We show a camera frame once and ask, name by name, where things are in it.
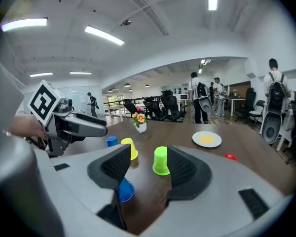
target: person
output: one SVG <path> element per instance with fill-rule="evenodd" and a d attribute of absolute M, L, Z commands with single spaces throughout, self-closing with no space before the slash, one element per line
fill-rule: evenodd
<path fill-rule="evenodd" d="M 9 132 L 18 137 L 37 137 L 47 140 L 42 125 L 34 115 L 30 114 L 16 114 Z"/>
<path fill-rule="evenodd" d="M 273 75 L 273 78 L 275 81 L 281 81 L 281 78 L 282 78 L 282 73 L 278 71 L 278 64 L 277 64 L 277 61 L 275 59 L 270 59 L 268 61 L 268 64 L 269 64 L 269 67 L 270 67 L 270 70 L 271 70 L 271 74 Z M 269 90 L 270 90 L 270 87 L 271 85 L 273 84 L 273 80 L 270 76 L 270 74 L 266 74 L 266 76 L 264 77 L 264 93 L 265 93 L 265 96 L 268 98 L 269 97 Z M 285 87 L 285 91 L 286 91 L 286 96 L 288 98 L 291 97 L 291 90 L 289 89 L 288 87 L 288 80 L 287 80 L 287 77 L 284 76 L 283 78 L 283 86 Z"/>
<path fill-rule="evenodd" d="M 212 105 L 214 106 L 214 87 L 213 87 L 214 83 L 211 82 L 211 86 L 209 87 L 209 91 L 210 91 L 210 96 L 211 96 L 211 102 Z"/>
<path fill-rule="evenodd" d="M 188 83 L 189 101 L 190 101 L 190 103 L 193 102 L 193 105 L 194 105 L 195 123 L 201 124 L 201 113 L 202 113 L 203 121 L 205 124 L 207 124 L 208 123 L 207 113 L 202 110 L 202 108 L 199 104 L 199 101 L 198 101 L 198 96 L 197 96 L 197 86 L 198 86 L 199 82 L 200 82 L 200 79 L 197 77 L 197 73 L 193 72 L 191 74 L 191 81 Z"/>
<path fill-rule="evenodd" d="M 91 95 L 91 92 L 88 92 L 87 96 L 90 97 L 90 103 L 88 103 L 87 105 L 91 105 L 91 115 L 97 118 L 98 116 L 95 112 L 95 107 L 97 106 L 97 99 Z"/>
<path fill-rule="evenodd" d="M 217 112 L 216 116 L 224 116 L 224 88 L 221 83 L 221 80 L 219 77 L 214 78 L 215 80 L 215 85 L 213 86 L 214 90 L 217 92 Z"/>

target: flower vase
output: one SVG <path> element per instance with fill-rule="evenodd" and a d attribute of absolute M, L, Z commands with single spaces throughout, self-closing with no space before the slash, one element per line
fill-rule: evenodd
<path fill-rule="evenodd" d="M 147 123 L 145 122 L 145 123 L 139 124 L 139 127 L 137 127 L 136 124 L 135 124 L 135 127 L 136 127 L 136 130 L 139 133 L 146 132 L 146 130 L 147 130 Z"/>

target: black pants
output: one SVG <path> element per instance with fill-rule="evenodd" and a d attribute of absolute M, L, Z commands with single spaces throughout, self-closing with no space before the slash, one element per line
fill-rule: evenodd
<path fill-rule="evenodd" d="M 199 104 L 198 99 L 194 100 L 194 109 L 195 109 L 195 123 L 200 124 L 201 123 L 201 112 L 203 115 L 203 121 L 207 122 L 207 113 L 204 112 Z"/>
<path fill-rule="evenodd" d="M 95 105 L 91 105 L 91 115 L 96 117 L 96 118 L 98 117 L 97 113 L 95 112 Z"/>

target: black backpack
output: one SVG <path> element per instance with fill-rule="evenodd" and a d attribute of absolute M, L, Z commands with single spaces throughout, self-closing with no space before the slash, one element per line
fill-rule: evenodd
<path fill-rule="evenodd" d="M 196 88 L 196 93 L 197 93 L 197 97 L 201 98 L 201 97 L 207 97 L 207 90 L 206 90 L 206 85 L 199 82 Z"/>
<path fill-rule="evenodd" d="M 269 96 L 271 99 L 271 104 L 274 107 L 281 108 L 283 99 L 286 98 L 286 89 L 283 85 L 284 75 L 282 74 L 281 80 L 276 81 L 272 73 L 268 73 L 273 81 L 270 86 Z"/>

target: yellow cup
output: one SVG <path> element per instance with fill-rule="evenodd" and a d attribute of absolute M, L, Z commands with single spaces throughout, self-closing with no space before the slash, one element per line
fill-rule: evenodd
<path fill-rule="evenodd" d="M 123 139 L 121 144 L 130 144 L 130 160 L 136 159 L 138 151 L 135 149 L 134 142 L 131 138 Z"/>

